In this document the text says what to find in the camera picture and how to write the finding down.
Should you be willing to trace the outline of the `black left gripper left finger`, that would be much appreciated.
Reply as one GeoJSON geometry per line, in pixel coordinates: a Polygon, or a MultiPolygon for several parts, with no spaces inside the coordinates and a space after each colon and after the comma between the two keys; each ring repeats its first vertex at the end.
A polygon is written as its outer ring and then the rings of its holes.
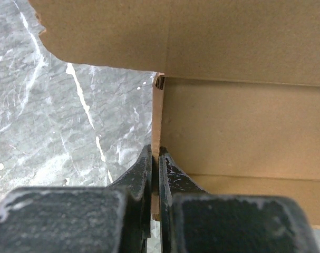
{"type": "Polygon", "coordinates": [[[20,187],[0,203],[0,252],[146,252],[152,152],[107,187],[20,187]]]}

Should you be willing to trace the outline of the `cardboard box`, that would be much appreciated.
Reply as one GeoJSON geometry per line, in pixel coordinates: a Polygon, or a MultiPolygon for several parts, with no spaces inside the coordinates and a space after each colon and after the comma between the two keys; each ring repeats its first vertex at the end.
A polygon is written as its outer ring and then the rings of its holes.
{"type": "Polygon", "coordinates": [[[320,228],[320,1],[30,1],[58,59],[157,73],[152,149],[320,228]]]}

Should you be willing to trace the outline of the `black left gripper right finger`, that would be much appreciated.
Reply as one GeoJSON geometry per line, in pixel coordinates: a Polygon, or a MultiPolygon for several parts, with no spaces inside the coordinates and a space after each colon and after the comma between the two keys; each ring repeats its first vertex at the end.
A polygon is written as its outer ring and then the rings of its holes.
{"type": "Polygon", "coordinates": [[[319,252],[304,211],[280,196],[210,194],[158,159],[163,252],[319,252]]]}

